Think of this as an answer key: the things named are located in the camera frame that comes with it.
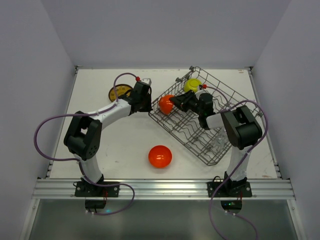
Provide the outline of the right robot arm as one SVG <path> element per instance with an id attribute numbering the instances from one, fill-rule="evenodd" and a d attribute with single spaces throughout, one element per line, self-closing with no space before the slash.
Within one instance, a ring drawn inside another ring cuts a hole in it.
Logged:
<path id="1" fill-rule="evenodd" d="M 241 101 L 232 108 L 214 112 L 214 99 L 208 92 L 196 94 L 192 90 L 169 98 L 175 107 L 183 112 L 192 111 L 198 115 L 200 127 L 204 130 L 224 128 L 232 146 L 230 162 L 222 182 L 209 181 L 208 195 L 214 197 L 238 197 L 246 194 L 247 167 L 251 151 L 265 137 L 261 126 Z"/>

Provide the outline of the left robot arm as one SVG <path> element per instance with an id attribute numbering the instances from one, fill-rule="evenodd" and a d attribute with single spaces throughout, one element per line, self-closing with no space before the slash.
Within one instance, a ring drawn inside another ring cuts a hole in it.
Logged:
<path id="1" fill-rule="evenodd" d="M 63 143 L 79 161 L 82 178 L 86 182 L 95 185 L 103 180 L 96 157 L 102 131 L 121 118 L 137 112 L 150 112 L 151 96 L 151 80 L 144 78 L 135 83 L 129 95 L 121 95 L 117 101 L 93 112 L 93 115 L 81 111 L 74 114 Z"/>

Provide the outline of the yellow patterned plate dark rim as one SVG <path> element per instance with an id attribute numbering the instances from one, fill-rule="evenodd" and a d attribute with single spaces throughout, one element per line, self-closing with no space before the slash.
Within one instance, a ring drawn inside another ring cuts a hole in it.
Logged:
<path id="1" fill-rule="evenodd" d="M 111 102 L 114 102 L 116 100 L 116 93 L 117 95 L 120 97 L 122 95 L 127 95 L 129 96 L 130 95 L 130 91 L 133 89 L 132 86 L 128 85 L 128 84 L 124 84 L 124 83 L 121 83 L 121 84 L 117 84 L 115 86 L 115 90 L 113 88 L 111 88 L 108 92 L 108 99 L 111 101 Z"/>

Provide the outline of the orange bowl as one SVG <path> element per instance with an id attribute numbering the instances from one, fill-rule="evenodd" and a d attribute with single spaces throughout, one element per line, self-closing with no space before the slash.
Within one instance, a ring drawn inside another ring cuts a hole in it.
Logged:
<path id="1" fill-rule="evenodd" d="M 164 145 L 156 145 L 148 153 L 149 163 L 158 169 L 168 167 L 172 162 L 172 158 L 171 150 Z"/>
<path id="2" fill-rule="evenodd" d="M 173 98 L 174 95 L 168 94 L 165 95 L 163 97 L 160 98 L 159 102 L 158 102 L 158 106 L 160 111 L 165 114 L 165 115 L 169 115 L 170 112 L 173 109 L 173 102 L 170 100 L 170 98 Z"/>

